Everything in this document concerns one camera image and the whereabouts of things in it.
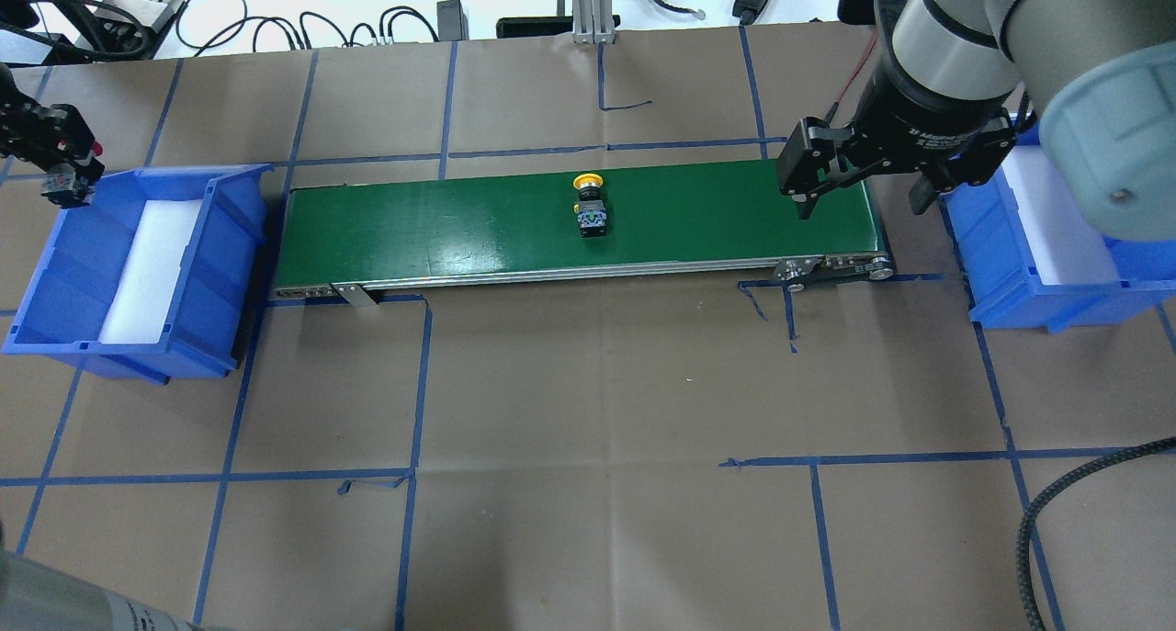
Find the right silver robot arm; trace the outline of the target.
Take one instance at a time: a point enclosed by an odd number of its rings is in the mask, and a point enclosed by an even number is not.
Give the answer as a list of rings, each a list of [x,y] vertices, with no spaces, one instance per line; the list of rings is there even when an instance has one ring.
[[[1172,239],[1172,0],[838,0],[878,58],[848,123],[803,118],[776,162],[809,219],[874,175],[917,174],[911,212],[984,184],[1037,129],[1104,236]]]

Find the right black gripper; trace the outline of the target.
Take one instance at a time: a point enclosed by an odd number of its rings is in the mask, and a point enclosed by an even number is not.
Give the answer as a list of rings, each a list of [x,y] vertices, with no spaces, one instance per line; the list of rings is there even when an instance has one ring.
[[[909,190],[910,212],[920,216],[938,190],[987,183],[1013,152],[1018,136],[1002,100],[936,94],[898,62],[878,62],[849,125],[799,121],[776,159],[779,192],[794,201],[799,220],[809,220],[820,199],[858,184],[868,170],[920,172]]]

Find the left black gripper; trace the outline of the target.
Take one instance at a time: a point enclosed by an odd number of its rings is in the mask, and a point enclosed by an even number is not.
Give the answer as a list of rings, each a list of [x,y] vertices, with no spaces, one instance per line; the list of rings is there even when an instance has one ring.
[[[18,90],[16,78],[1,63],[4,155],[42,169],[45,199],[58,208],[89,203],[103,175],[102,147],[73,105],[41,103]]]

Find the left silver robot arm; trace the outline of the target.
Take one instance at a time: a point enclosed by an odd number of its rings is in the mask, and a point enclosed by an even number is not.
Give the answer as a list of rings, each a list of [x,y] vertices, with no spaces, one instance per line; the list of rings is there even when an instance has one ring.
[[[76,107],[39,103],[4,65],[4,157],[44,172],[44,197],[62,212],[87,207],[105,172],[101,154]],[[4,629],[198,630],[198,624],[5,552]]]

